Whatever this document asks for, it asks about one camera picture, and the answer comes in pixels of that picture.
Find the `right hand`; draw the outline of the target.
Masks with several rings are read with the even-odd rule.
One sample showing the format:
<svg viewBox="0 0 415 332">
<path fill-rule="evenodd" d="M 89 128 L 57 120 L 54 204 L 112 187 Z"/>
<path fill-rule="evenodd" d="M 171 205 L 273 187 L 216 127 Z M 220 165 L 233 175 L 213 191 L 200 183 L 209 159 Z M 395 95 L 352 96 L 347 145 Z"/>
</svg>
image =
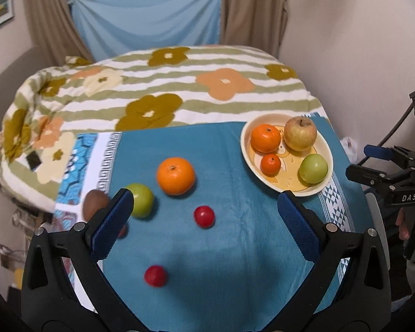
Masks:
<svg viewBox="0 0 415 332">
<path fill-rule="evenodd" d="M 408 213 L 406 212 L 405 208 L 401 208 L 396 218 L 396 225 L 399 228 L 399 238 L 403 241 L 407 241 L 410 238 L 410 231 L 409 231 L 409 218 L 407 217 Z"/>
</svg>

